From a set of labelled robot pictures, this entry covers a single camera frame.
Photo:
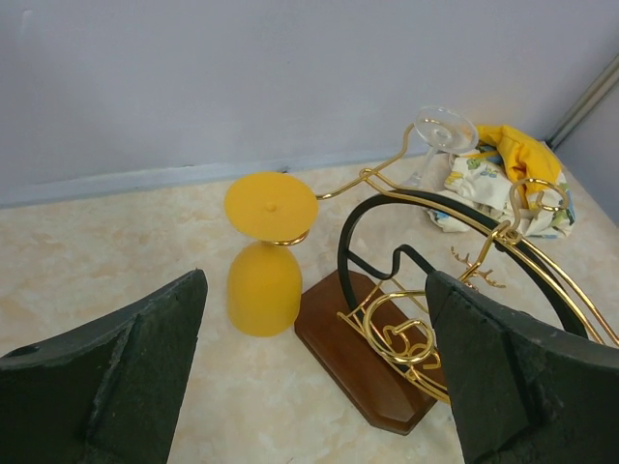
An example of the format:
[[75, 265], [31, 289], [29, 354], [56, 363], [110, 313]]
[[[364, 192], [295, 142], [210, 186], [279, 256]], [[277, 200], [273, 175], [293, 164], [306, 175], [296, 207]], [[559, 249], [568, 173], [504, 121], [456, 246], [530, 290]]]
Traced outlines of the clear wine glass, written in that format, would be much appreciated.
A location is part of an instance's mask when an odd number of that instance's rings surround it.
[[478, 130], [471, 121], [443, 106], [422, 107], [414, 129], [429, 149], [421, 166], [404, 182], [407, 188], [419, 188], [422, 185], [430, 162], [439, 152], [465, 154], [472, 151], [479, 141]]

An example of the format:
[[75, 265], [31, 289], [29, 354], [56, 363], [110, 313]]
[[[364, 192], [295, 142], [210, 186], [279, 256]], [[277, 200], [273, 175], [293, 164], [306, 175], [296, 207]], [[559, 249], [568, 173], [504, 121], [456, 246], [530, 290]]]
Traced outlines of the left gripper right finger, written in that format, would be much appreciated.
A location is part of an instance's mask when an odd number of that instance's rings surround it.
[[442, 272], [426, 292], [465, 462], [617, 462], [617, 349]]

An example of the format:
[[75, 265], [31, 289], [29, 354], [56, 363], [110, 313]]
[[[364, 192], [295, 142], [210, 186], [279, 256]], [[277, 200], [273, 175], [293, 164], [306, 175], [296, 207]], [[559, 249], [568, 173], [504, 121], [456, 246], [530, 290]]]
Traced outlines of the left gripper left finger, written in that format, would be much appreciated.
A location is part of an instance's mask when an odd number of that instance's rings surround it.
[[2, 356], [2, 462], [166, 462], [207, 292], [195, 269]]

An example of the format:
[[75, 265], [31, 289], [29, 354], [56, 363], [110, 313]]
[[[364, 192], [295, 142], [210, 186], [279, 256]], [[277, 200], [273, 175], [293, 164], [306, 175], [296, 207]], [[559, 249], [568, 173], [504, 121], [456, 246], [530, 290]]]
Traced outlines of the yellow plastic goblet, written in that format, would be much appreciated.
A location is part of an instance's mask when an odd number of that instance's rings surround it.
[[303, 278], [290, 248], [308, 235], [318, 200], [305, 183], [289, 174], [258, 172], [234, 182], [223, 206], [230, 223], [253, 239], [229, 268], [228, 317], [244, 334], [279, 334], [299, 314]]

